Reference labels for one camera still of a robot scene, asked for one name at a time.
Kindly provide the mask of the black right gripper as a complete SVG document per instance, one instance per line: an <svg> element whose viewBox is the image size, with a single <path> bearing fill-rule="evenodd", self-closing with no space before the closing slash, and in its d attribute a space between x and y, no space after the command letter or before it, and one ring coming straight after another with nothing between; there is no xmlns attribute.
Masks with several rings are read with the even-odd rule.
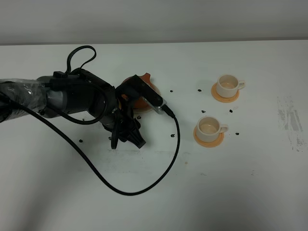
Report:
<svg viewBox="0 0 308 231"><path fill-rule="evenodd" d="M103 87L106 96L106 115L103 127L112 133L111 141L129 141L141 148L146 144L139 132L140 124L134 119L133 103L140 96L133 87Z"/></svg>

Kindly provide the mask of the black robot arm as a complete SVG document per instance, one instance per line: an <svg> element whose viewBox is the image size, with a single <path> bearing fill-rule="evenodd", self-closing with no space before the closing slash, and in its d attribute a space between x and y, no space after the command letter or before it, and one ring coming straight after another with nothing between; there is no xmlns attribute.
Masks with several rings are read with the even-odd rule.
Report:
<svg viewBox="0 0 308 231"><path fill-rule="evenodd" d="M133 91L110 85L94 74L77 68L70 73L0 81L0 120L27 115L18 105L44 118L63 117L73 123L90 125L100 122L111 132L111 147L129 141L141 148L145 144L134 118L130 99Z"/></svg>

